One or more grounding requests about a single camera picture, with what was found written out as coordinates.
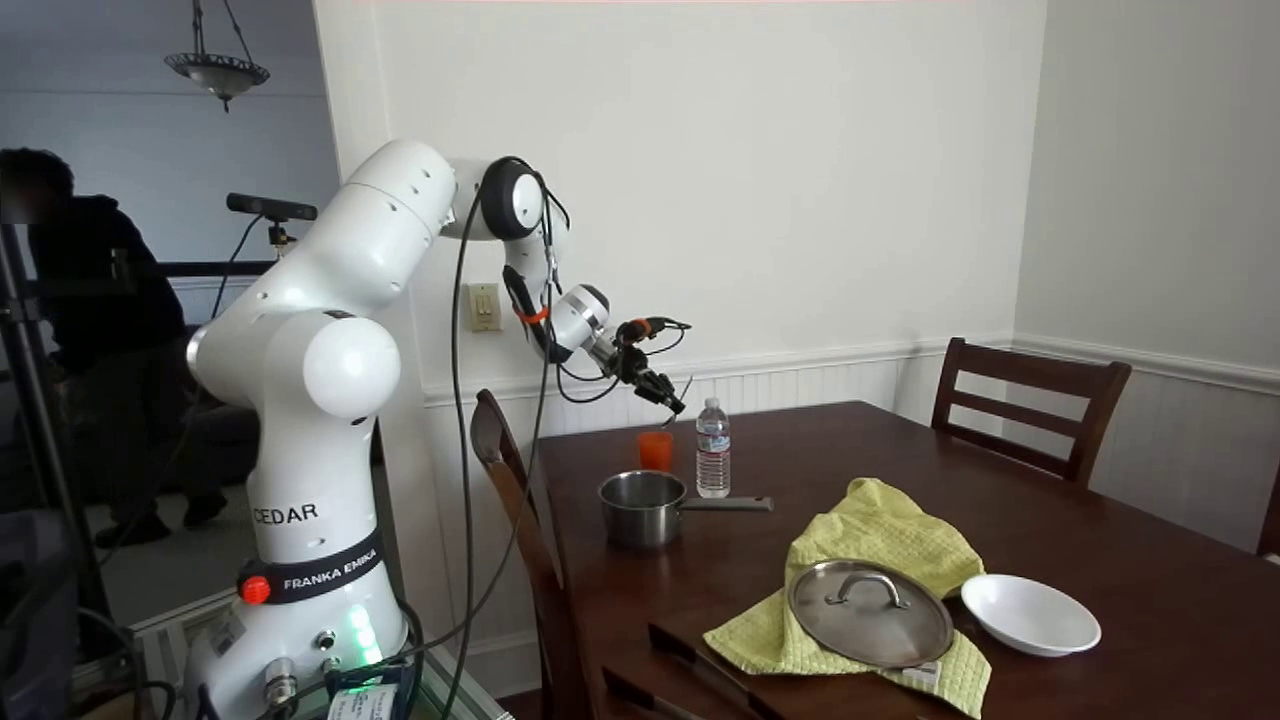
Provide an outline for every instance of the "red cup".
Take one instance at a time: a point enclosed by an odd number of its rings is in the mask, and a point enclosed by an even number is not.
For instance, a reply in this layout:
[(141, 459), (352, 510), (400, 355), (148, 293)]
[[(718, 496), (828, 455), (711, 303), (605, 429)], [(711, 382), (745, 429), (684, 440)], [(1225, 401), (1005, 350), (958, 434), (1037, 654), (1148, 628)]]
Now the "red cup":
[(639, 459), (639, 467), (675, 475), (675, 434), (674, 429), (646, 429), (637, 435), (637, 459)]

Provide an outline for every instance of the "water bottle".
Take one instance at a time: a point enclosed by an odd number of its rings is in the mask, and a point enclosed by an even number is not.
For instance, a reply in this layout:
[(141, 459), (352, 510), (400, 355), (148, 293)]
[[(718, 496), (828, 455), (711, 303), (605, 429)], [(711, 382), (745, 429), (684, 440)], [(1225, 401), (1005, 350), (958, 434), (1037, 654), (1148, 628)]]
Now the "water bottle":
[(708, 396), (706, 413), (698, 415), (698, 467), (693, 489), (698, 496), (729, 496), (731, 492), (731, 435), (729, 415), (718, 396)]

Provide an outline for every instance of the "yellow towel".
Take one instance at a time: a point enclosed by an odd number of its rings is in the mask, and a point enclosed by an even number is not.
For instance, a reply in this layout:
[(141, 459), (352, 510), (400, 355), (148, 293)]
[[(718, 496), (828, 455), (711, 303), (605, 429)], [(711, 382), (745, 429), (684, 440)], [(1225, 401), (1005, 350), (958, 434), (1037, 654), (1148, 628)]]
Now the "yellow towel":
[[(985, 561), (970, 550), (970, 541), (921, 513), (911, 496), (900, 489), (862, 475), (849, 486), (846, 499), (834, 513), (819, 513), (789, 553), (789, 586), (818, 561), (864, 561), (883, 566), (933, 598), (953, 598), (970, 577), (985, 573)], [(868, 672), (864, 663), (826, 654), (789, 613), (783, 592), (766, 598), (749, 613), (729, 625), (706, 634), (706, 641), (731, 659), (749, 676), (849, 676)], [(991, 680), (991, 663), (981, 648), (958, 634), (947, 655), (933, 668), (880, 672), (893, 684), (930, 691), (959, 709), (964, 717), (981, 717), (985, 691)]]

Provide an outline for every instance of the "white bowl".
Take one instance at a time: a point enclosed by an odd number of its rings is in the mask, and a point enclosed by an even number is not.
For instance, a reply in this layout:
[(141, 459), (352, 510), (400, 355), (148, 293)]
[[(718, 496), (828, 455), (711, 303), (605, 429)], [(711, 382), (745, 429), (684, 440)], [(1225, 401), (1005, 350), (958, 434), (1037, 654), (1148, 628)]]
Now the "white bowl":
[(974, 577), (959, 600), (1001, 643), (1029, 655), (1074, 655), (1105, 641), (1075, 598), (1029, 577)]

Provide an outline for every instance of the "wooden table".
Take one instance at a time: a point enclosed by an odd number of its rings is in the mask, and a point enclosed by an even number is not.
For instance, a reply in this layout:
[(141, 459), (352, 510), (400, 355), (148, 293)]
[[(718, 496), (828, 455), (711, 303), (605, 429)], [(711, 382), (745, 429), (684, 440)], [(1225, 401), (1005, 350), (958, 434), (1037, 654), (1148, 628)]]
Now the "wooden table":
[[(680, 475), (693, 429), (680, 424)], [(589, 643), (600, 717), (600, 663), (625, 668), (706, 717), (731, 717), (708, 684), (649, 648), (649, 620), (702, 636), (781, 589), (789, 541), (834, 510), (854, 475), (883, 475), (926, 513), (953, 519), (990, 573), (1050, 581), (1084, 600), (1105, 643), (1032, 659), (990, 641), (947, 600), (997, 676), (985, 712), (1005, 717), (1280, 717), (1280, 568), (1044, 482), (1022, 463), (946, 440), (868, 404), (731, 415), (735, 492), (772, 496), (762, 513), (684, 513), (665, 553), (609, 550), (598, 486), (637, 463), (637, 429), (540, 446), (561, 568)], [(953, 709), (877, 676), (749, 680), (783, 717), (953, 717)]]

